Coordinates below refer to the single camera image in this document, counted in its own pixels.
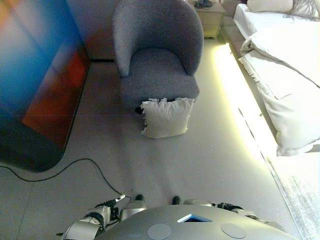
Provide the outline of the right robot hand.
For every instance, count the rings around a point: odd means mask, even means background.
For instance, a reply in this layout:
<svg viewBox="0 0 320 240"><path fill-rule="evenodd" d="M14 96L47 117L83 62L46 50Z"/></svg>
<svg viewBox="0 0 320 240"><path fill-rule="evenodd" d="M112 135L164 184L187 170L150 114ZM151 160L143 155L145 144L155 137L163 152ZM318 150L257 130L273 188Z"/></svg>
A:
<svg viewBox="0 0 320 240"><path fill-rule="evenodd" d="M233 205L233 204L231 204L231 203L224 203L224 202L215 203L215 202L211 202L211 205L212 205L213 207L217 207L217 208L224 209L224 210L228 210L228 211L243 210L242 207L240 207L240 206L238 206L238 205Z"/></svg>

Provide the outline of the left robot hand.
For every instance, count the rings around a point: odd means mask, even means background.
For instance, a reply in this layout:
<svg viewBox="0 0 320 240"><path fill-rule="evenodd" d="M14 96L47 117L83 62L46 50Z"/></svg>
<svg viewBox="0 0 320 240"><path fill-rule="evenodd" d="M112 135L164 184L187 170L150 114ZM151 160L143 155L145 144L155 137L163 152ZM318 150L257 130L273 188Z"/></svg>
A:
<svg viewBox="0 0 320 240"><path fill-rule="evenodd" d="M100 212L110 212L119 201L125 199L126 197L127 196L125 194L121 194L114 199L106 200L102 203L97 204L94 208Z"/></svg>

